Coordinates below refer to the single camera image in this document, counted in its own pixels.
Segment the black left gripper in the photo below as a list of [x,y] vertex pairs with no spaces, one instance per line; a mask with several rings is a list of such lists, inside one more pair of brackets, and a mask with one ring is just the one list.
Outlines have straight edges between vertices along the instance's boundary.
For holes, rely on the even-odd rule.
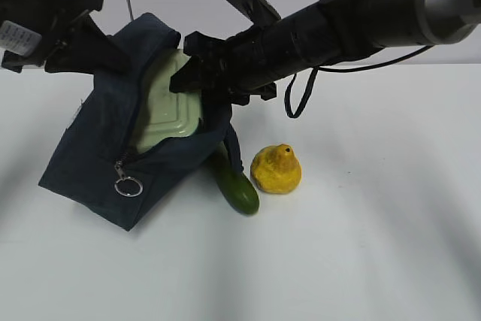
[[104,0],[1,0],[1,67],[20,73],[27,65],[47,73],[117,74],[128,55],[89,15]]

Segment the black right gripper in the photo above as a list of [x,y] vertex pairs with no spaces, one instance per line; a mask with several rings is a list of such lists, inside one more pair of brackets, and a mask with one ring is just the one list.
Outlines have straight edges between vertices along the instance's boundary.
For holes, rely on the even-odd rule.
[[248,32],[222,40],[193,32],[184,39],[187,63],[171,76],[171,92],[201,93],[201,127],[228,128],[232,118],[231,104],[247,105],[258,95],[268,101],[277,97],[273,80],[262,78],[256,84],[254,71],[255,43]]

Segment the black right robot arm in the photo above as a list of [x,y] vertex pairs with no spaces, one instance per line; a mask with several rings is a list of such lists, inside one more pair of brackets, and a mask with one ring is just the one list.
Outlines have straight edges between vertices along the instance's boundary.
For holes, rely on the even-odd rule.
[[171,77],[172,92],[239,105],[252,95],[269,100],[278,80],[298,72],[336,72],[392,47],[419,55],[463,41],[480,23],[480,0],[318,0],[287,17],[266,0],[226,1],[251,26],[226,39],[187,35],[189,59]]

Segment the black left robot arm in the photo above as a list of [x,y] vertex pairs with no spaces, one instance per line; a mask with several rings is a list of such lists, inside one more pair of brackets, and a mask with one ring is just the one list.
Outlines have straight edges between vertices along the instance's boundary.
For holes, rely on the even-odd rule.
[[1,0],[1,67],[26,66],[47,73],[127,72],[127,54],[103,33],[90,14],[104,0]]

